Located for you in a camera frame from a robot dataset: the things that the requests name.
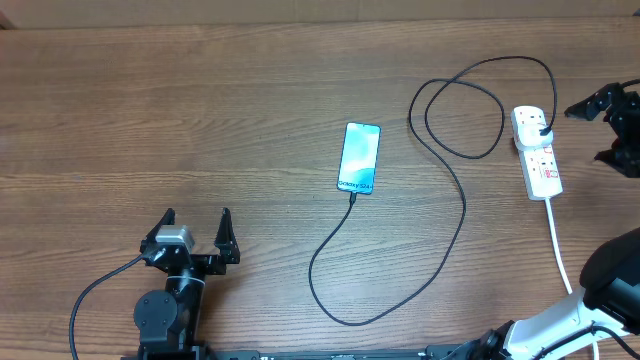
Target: black cable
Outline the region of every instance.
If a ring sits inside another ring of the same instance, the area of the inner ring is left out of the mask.
[[[112,277],[114,275],[118,275],[119,273],[127,270],[128,268],[132,267],[133,265],[135,265],[140,260],[142,260],[142,254],[140,254],[140,256],[138,256],[135,259],[131,260],[127,264],[125,264],[125,265],[113,270],[112,272],[108,273],[107,275],[105,275],[105,276],[101,277],[100,279],[94,281],[93,283],[91,283],[91,285],[87,286],[87,288],[84,289],[82,294],[80,294],[80,296],[78,297],[78,300],[76,300],[76,304],[73,306],[73,311],[71,311],[71,320],[69,321],[69,346],[71,347],[71,357],[73,358],[73,360],[78,360],[78,352],[76,351],[76,341],[74,339],[73,327],[74,327],[74,324],[76,322],[76,315],[78,313],[78,308],[80,307],[80,303],[82,303],[82,300],[84,300],[84,297],[87,296],[87,294],[91,290],[93,290],[94,287],[98,286],[101,282],[109,279],[110,277]]]
[[[582,329],[578,332],[576,332],[575,334],[567,337],[566,339],[563,339],[561,341],[558,341],[557,343],[553,344],[552,346],[543,349],[538,355],[536,355],[535,358],[533,358],[533,360],[540,360],[542,358],[544,358],[545,356],[547,356],[549,353],[559,349],[560,347],[567,345],[568,343],[584,336],[587,334],[595,334],[597,331],[602,331],[602,332],[606,332],[607,334],[609,334],[611,336],[611,338],[613,338],[618,345],[620,345],[622,347],[622,349],[624,351],[627,352],[627,354],[631,355],[632,358],[634,359],[640,359],[640,354],[638,354],[637,352],[635,352],[624,340],[622,340],[622,338],[620,336],[618,336],[618,334],[616,334],[613,330],[606,328],[604,326],[597,326],[597,325],[593,325],[591,327],[588,327],[586,329]]]
[[[635,80],[629,80],[627,82],[623,82],[622,84],[620,84],[620,86],[622,86],[623,88],[627,87],[627,86],[631,86],[631,85],[637,85],[640,84],[640,79],[635,79]]]
[[[532,58],[532,57],[528,57],[528,56],[501,56],[501,57],[491,58],[491,59],[487,59],[487,60],[482,60],[480,62],[477,62],[477,63],[467,67],[466,69],[462,70],[461,72],[459,72],[457,75],[455,75],[451,79],[431,79],[431,80],[427,81],[426,83],[424,83],[418,89],[418,91],[416,92],[415,96],[413,97],[413,100],[411,100],[411,105],[409,106],[409,114],[407,116],[407,121],[409,122],[409,128],[411,129],[411,132],[413,133],[413,136],[415,136],[415,138],[425,148],[427,148],[427,150],[429,150],[436,158],[438,158],[438,160],[440,160],[440,162],[442,162],[442,164],[447,168],[447,170],[449,170],[449,173],[451,174],[451,177],[453,178],[453,180],[455,181],[456,185],[458,186],[458,191],[460,193],[460,200],[462,201],[462,213],[460,215],[460,222],[458,223],[458,227],[456,228],[456,231],[453,234],[453,238],[451,239],[451,243],[449,244],[449,247],[447,248],[447,251],[445,252],[444,256],[442,257],[442,261],[440,262],[440,265],[438,266],[436,271],[433,273],[433,275],[429,278],[429,280],[424,285],[422,285],[420,288],[418,288],[418,290],[416,290],[414,293],[409,295],[404,300],[400,301],[398,304],[392,306],[388,310],[385,310],[384,312],[380,313],[379,315],[376,315],[376,316],[372,317],[369,320],[365,320],[365,321],[362,321],[362,322],[348,322],[348,321],[340,320],[340,319],[336,318],[335,316],[333,316],[324,307],[324,305],[322,305],[322,302],[320,302],[320,299],[318,299],[318,296],[316,295],[315,289],[313,288],[313,281],[311,279],[311,272],[312,272],[312,269],[313,269],[313,263],[315,262],[316,257],[318,256],[320,251],[322,251],[322,249],[327,245],[327,243],[331,240],[331,238],[333,238],[333,236],[338,232],[338,230],[340,230],[340,228],[342,227],[342,224],[344,224],[344,222],[347,220],[347,217],[349,217],[349,214],[351,213],[351,209],[353,208],[353,204],[355,203],[355,193],[352,193],[351,198],[349,199],[349,209],[347,210],[347,213],[342,218],[342,221],[340,221],[340,224],[338,224],[338,226],[331,232],[329,237],[327,237],[324,240],[324,242],[320,245],[320,247],[318,247],[316,252],[313,254],[313,257],[311,258],[311,262],[309,263],[308,275],[309,275],[309,287],[311,288],[311,294],[313,295],[313,298],[315,299],[315,301],[318,304],[318,306],[320,307],[320,309],[329,318],[331,318],[333,321],[335,321],[335,322],[337,322],[339,324],[342,324],[342,325],[346,325],[346,326],[363,326],[363,325],[371,324],[372,322],[374,322],[374,321],[386,316],[387,314],[389,314],[392,311],[400,308],[401,306],[403,306],[404,304],[408,303],[413,298],[418,296],[424,289],[426,289],[435,280],[435,278],[438,276],[438,274],[440,274],[440,271],[444,267],[444,264],[447,262],[447,259],[449,258],[449,254],[451,253],[451,250],[453,249],[453,245],[455,244],[456,239],[458,238],[458,234],[460,233],[460,229],[462,228],[462,224],[464,223],[464,218],[465,218],[465,215],[467,213],[467,199],[466,199],[466,197],[464,195],[464,190],[462,189],[462,185],[460,184],[460,180],[458,180],[458,176],[456,176],[456,173],[453,171],[451,166],[449,166],[449,164],[442,158],[442,156],[440,156],[437,152],[435,152],[435,150],[433,150],[429,145],[427,145],[427,143],[425,143],[424,140],[422,140],[420,138],[420,136],[418,136],[418,134],[416,133],[416,130],[413,127],[413,122],[411,121],[412,112],[413,112],[413,106],[415,105],[415,102],[416,102],[418,96],[420,95],[422,90],[425,87],[427,87],[427,85],[429,85],[431,83],[434,83],[434,82],[444,82],[445,84],[435,93],[435,95],[433,95],[433,97],[431,98],[431,101],[429,101],[429,104],[427,105],[427,107],[425,109],[424,122],[425,122],[425,126],[427,127],[427,131],[429,132],[431,137],[435,140],[435,142],[438,143],[438,145],[442,146],[445,150],[449,151],[450,153],[452,153],[452,154],[454,154],[456,156],[465,158],[465,159],[481,159],[481,158],[489,155],[493,151],[493,149],[495,149],[495,147],[498,145],[498,142],[500,141],[500,138],[502,136],[502,132],[504,130],[504,121],[505,121],[504,107],[502,106],[502,103],[500,102],[500,99],[498,99],[498,97],[496,95],[494,95],[491,91],[483,88],[480,85],[477,85],[477,84],[474,84],[474,83],[470,83],[470,82],[466,82],[466,81],[462,81],[462,80],[458,80],[458,78],[460,78],[461,76],[463,76],[464,74],[466,74],[467,72],[469,72],[471,69],[473,69],[474,67],[476,67],[478,65],[481,65],[481,64],[484,64],[484,63],[487,63],[487,62],[491,62],[491,61],[510,60],[510,59],[524,59],[524,60],[534,61],[534,62],[540,64],[542,67],[544,67],[544,69],[549,74],[549,78],[551,79],[551,86],[553,88],[553,115],[551,117],[551,122],[549,123],[549,126],[547,126],[545,129],[541,130],[540,133],[542,135],[546,135],[549,131],[551,131],[551,126],[553,125],[553,121],[555,120],[556,108],[557,108],[557,105],[558,105],[558,94],[557,94],[557,90],[556,90],[556,82],[555,82],[555,79],[553,78],[553,73],[551,72],[551,69],[549,69],[549,67],[545,63],[543,63],[542,61],[540,61],[538,59],[535,59],[535,58]],[[435,136],[435,134],[433,134],[433,132],[431,131],[431,128],[429,127],[429,122],[427,120],[427,115],[428,115],[428,112],[429,112],[429,108],[431,107],[431,104],[433,104],[433,102],[438,97],[438,95],[440,95],[440,93],[447,86],[449,86],[452,83],[459,84],[459,85],[465,85],[465,86],[469,86],[469,87],[472,87],[474,89],[480,90],[480,91],[484,92],[485,94],[489,95],[493,100],[495,100],[495,102],[500,107],[500,112],[502,114],[502,119],[501,119],[501,124],[500,124],[500,131],[498,132],[498,136],[496,137],[496,141],[493,143],[493,145],[491,145],[489,150],[487,150],[486,152],[484,152],[484,153],[482,153],[480,155],[466,155],[466,154],[459,153],[459,152],[447,147],[446,145],[444,145]]]

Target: phone screen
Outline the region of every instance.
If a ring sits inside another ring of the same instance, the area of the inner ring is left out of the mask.
[[[338,175],[338,190],[361,194],[373,192],[379,143],[379,126],[347,124]]]

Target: white power strip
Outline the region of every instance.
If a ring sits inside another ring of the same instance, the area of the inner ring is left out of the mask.
[[[533,106],[518,106],[511,112],[511,123],[529,199],[544,200],[560,194],[562,183],[551,146],[553,131],[539,135],[539,130],[547,126],[544,112]]]

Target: wooden table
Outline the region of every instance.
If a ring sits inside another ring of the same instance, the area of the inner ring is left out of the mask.
[[[233,213],[242,263],[208,280],[201,318],[201,338],[216,349],[420,348],[540,312],[565,290],[507,123],[482,160],[436,148],[469,203],[437,280],[372,325],[327,318],[307,267],[348,206],[335,188],[345,123],[382,127],[376,188],[359,197],[314,279],[330,311],[357,321],[418,288],[459,220],[450,175],[408,132],[420,84],[489,57],[534,56],[555,73],[562,114],[639,75],[639,35],[634,18],[0,32],[0,358],[69,359],[76,297],[135,257],[168,207],[200,252],[214,249],[221,208]],[[507,111],[551,111],[534,63],[487,64],[466,79]],[[434,91],[419,101],[418,126]],[[486,150],[500,122],[491,99],[461,87],[431,114],[434,132],[466,153]],[[607,124],[559,116],[554,130],[565,189],[553,201],[556,224],[577,287],[600,244],[640,226],[640,180],[592,161],[614,139]],[[81,359],[135,352],[133,306],[164,281],[136,265],[96,288],[76,324]],[[627,358],[612,341],[601,348],[603,358]]]

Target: white power cord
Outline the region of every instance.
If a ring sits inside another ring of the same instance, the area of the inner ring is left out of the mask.
[[[565,271],[564,264],[562,263],[562,255],[560,255],[560,245],[558,245],[558,236],[556,235],[556,223],[553,220],[553,211],[551,211],[551,199],[545,198],[544,204],[547,208],[547,217],[549,218],[549,231],[551,232],[551,243],[553,244],[553,253],[556,255],[556,263],[558,264],[558,269],[560,270],[560,276],[562,276],[564,287],[567,288],[567,292],[571,294],[573,290],[571,289],[571,283],[569,282],[567,272]],[[598,343],[594,341],[592,346],[593,360],[599,360],[600,351],[598,350]]]

